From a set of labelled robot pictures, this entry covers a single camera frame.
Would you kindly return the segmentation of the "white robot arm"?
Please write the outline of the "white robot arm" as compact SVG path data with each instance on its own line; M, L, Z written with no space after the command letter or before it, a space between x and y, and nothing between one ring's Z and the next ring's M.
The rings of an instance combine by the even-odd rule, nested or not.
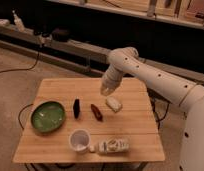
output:
M142 63L138 56L133 47L108 53L109 67L102 76L101 94L112 94L123 76L130 74L179 107L187 114L179 170L204 171L204 86Z

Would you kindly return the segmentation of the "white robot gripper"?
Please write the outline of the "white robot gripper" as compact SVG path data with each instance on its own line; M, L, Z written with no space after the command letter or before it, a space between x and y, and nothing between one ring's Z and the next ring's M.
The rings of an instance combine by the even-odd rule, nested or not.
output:
M104 96L112 94L121 84L124 73L110 65L101 78L100 93Z

